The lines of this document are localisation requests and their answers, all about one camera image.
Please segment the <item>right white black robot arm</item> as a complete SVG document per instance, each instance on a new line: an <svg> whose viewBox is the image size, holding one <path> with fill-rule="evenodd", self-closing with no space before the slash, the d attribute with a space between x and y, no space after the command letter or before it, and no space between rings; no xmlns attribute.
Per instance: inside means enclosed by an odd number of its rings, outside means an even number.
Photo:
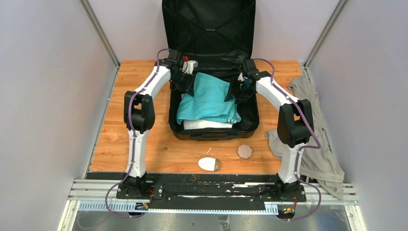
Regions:
<svg viewBox="0 0 408 231"><path fill-rule="evenodd" d="M259 71L255 59L247 59L239 67L240 74L230 83L226 101L246 101L255 93L264 96L278 110L278 138L285 145L275 182L275 195L287 201L300 186L300 164L310 138L315 138L311 103L289 94L274 74Z"/></svg>

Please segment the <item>white shirt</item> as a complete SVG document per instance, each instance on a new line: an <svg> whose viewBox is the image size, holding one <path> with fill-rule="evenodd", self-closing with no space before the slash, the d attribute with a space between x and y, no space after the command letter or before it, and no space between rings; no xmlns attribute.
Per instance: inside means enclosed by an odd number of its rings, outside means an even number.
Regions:
<svg viewBox="0 0 408 231"><path fill-rule="evenodd" d="M237 122L223 123L200 119L200 120L183 120L182 123L185 130L191 130L204 128L232 128L232 126Z"/></svg>

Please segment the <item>white round compact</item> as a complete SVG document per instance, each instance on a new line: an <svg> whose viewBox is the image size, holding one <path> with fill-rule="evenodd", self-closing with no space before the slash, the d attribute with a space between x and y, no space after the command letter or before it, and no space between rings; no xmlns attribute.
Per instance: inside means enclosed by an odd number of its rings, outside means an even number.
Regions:
<svg viewBox="0 0 408 231"><path fill-rule="evenodd" d="M198 161L198 166L205 171L218 171L221 169L221 162L212 157L204 157Z"/></svg>

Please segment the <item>teal shirt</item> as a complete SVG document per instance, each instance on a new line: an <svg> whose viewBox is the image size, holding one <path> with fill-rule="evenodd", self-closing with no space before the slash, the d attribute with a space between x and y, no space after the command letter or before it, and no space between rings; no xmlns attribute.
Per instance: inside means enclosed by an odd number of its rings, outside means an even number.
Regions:
<svg viewBox="0 0 408 231"><path fill-rule="evenodd" d="M194 95L185 94L176 113L176 122L207 120L235 124L242 120L235 98L225 100L230 83L205 73L197 73Z"/></svg>

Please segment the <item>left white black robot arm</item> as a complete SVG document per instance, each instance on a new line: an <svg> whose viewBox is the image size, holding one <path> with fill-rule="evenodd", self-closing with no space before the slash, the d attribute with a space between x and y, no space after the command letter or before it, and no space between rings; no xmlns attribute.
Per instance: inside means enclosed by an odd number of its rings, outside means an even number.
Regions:
<svg viewBox="0 0 408 231"><path fill-rule="evenodd" d="M134 91L124 96L124 123L128 129L129 152L126 175L120 183L136 199L147 194L146 144L155 123L154 99L160 89L173 82L181 91L192 90L198 62L178 50L168 49L168 57L157 58L150 75Z"/></svg>

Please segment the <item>black suitcase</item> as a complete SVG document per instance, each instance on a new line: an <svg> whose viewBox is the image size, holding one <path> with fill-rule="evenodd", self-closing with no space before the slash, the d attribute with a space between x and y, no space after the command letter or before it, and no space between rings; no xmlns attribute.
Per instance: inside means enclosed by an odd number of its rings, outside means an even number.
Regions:
<svg viewBox="0 0 408 231"><path fill-rule="evenodd" d="M198 62L197 72L231 83L250 59L255 26L254 0L164 0L162 12L168 47ZM169 125L181 140L249 138L259 126L255 94L237 101L241 122L232 128L185 130L176 113L185 94L170 90Z"/></svg>

